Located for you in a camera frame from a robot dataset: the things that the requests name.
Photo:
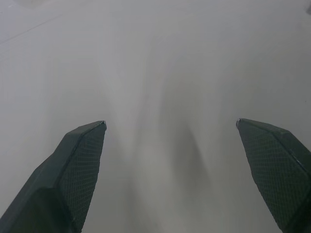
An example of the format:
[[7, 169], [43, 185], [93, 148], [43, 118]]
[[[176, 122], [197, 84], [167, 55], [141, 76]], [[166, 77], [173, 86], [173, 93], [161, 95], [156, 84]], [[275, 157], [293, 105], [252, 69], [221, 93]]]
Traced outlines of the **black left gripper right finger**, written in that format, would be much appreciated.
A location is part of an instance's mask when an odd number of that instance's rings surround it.
[[236, 122], [251, 174], [283, 233], [311, 233], [311, 151], [290, 131]]

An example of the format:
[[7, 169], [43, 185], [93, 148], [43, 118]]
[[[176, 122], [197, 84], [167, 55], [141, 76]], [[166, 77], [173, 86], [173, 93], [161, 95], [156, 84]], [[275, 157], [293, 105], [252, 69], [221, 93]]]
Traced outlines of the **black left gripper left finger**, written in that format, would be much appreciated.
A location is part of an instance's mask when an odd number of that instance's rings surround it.
[[105, 121], [68, 132], [0, 218], [0, 233], [81, 233], [98, 179]]

